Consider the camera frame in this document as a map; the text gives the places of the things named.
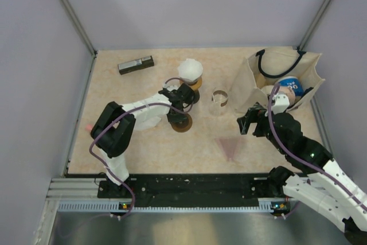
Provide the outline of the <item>pink glass dripper cone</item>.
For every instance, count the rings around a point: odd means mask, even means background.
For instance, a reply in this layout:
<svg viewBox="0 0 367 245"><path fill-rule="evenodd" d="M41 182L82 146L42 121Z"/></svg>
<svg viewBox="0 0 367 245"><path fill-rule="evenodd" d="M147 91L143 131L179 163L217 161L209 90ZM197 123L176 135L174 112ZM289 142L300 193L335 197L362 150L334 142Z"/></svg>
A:
<svg viewBox="0 0 367 245"><path fill-rule="evenodd" d="M222 152L226 161L233 161L239 148L241 139L239 137L218 137L215 138L217 147Z"/></svg>

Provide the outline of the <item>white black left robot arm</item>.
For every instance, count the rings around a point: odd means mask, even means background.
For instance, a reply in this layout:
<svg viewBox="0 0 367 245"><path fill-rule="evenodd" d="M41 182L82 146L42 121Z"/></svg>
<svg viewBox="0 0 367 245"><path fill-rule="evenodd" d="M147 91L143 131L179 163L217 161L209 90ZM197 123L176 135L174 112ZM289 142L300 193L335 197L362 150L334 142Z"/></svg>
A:
<svg viewBox="0 0 367 245"><path fill-rule="evenodd" d="M199 99L199 91L183 83L179 87L164 86L153 96L134 103L112 101L105 106L89 131L93 139L89 152L104 165L112 193L118 197L129 193L124 152L133 132L155 127L164 116L174 131L187 132L193 124L189 111Z"/></svg>

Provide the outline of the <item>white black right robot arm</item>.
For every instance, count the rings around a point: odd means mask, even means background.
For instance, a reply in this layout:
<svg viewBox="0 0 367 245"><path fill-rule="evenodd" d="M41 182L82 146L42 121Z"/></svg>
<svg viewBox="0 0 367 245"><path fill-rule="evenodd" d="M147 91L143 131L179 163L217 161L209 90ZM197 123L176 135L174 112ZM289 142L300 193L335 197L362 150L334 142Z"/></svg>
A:
<svg viewBox="0 0 367 245"><path fill-rule="evenodd" d="M366 193L341 169L331 152L303 135L301 124L291 114L278 111L287 103L284 94L272 96L269 108L256 103L237 119L239 130L246 135L254 123L254 136L267 138L287 162L323 189L278 166L268 175L268 191L276 197L292 197L318 212L350 244L366 244Z"/></svg>

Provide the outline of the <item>white paper coffee filter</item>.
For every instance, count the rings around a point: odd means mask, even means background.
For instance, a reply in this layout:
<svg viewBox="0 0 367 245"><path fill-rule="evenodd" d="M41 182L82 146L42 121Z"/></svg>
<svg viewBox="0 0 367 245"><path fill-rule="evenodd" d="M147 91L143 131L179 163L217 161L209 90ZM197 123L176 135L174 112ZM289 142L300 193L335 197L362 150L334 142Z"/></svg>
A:
<svg viewBox="0 0 367 245"><path fill-rule="evenodd" d="M134 126L134 130L135 131L144 131L144 130L148 130L151 129L153 127L155 127L159 122L161 121L161 118L158 116L155 116L153 118L150 118L144 122L139 122L136 123Z"/></svg>
<svg viewBox="0 0 367 245"><path fill-rule="evenodd" d="M178 76L188 82L196 82L203 73L202 64L195 59L186 59L178 66Z"/></svg>

